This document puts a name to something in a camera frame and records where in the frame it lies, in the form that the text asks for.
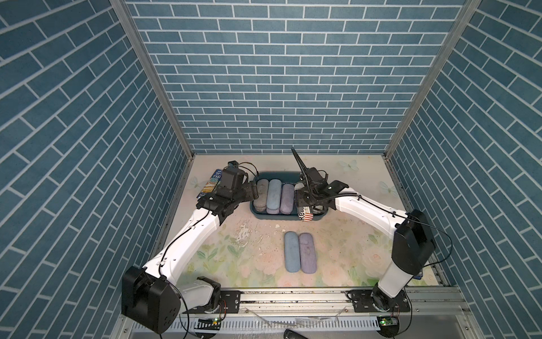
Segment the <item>newspaper flag print glasses case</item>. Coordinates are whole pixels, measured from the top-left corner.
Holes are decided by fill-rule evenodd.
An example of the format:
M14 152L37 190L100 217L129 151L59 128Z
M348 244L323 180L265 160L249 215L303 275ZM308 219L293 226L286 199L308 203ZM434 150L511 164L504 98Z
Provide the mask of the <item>newspaper flag print glasses case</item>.
M312 221L314 218L314 214L310 206L298 207L297 214L299 219L302 221Z

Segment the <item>dark grey glasses case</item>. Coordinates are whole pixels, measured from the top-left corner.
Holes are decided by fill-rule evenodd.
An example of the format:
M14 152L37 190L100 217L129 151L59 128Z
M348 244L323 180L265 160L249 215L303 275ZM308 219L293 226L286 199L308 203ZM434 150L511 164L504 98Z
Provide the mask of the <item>dark grey glasses case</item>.
M258 198L253 201L253 207L258 213L265 213L267 210L267 201L268 201L268 189L269 189L269 180L260 179L257 184Z

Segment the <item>light blue glasses case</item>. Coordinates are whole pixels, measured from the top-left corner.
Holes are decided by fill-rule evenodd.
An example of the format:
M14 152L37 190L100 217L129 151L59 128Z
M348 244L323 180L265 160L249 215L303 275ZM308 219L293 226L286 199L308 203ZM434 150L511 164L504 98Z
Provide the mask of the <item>light blue glasses case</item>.
M284 236L285 268L289 273L301 269L299 236L295 232L286 232Z
M266 213L277 215L280 210L282 197L282 181L279 179L271 179L268 184L268 195L266 202Z

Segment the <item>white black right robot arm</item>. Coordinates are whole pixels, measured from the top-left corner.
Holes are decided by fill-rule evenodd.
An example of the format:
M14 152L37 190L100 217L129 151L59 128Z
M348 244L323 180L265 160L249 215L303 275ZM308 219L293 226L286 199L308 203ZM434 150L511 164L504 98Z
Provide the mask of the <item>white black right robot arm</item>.
M340 181L327 182L316 168L300 165L300 182L295 186L301 217L316 208L338 210L373 226L392 240L391 262L371 294L373 305L387 312L397 296L423 268L436 249L433 232L419 210L406 212L366 198Z

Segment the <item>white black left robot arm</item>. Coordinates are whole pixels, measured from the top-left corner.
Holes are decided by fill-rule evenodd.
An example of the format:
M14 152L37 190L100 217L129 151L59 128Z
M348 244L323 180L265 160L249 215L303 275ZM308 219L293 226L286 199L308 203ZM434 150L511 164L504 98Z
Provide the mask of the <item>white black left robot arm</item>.
M181 312L220 308L218 282L199 277L177 287L189 261L202 244L241 203L258 198L255 182L240 164L231 161L222 170L219 184L198 200L196 210L173 240L142 267L132 266L121 282L121 313L157 334L164 333Z

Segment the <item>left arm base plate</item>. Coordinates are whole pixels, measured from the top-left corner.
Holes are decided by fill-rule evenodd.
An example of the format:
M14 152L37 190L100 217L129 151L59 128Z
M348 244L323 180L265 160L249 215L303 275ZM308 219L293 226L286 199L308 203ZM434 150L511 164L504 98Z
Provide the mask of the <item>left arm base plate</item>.
M189 309L189 314L218 314L219 311L222 313L229 314L238 314L241 304L241 291L240 290L222 290L220 292L220 298L218 305L215 307L193 307Z

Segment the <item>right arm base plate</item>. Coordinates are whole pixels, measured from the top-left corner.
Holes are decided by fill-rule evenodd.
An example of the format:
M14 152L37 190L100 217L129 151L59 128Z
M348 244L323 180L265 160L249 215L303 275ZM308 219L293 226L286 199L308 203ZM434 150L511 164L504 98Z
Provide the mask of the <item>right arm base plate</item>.
M396 297L389 297L374 288L361 288L345 292L356 313L364 312L410 312L411 306L404 290Z

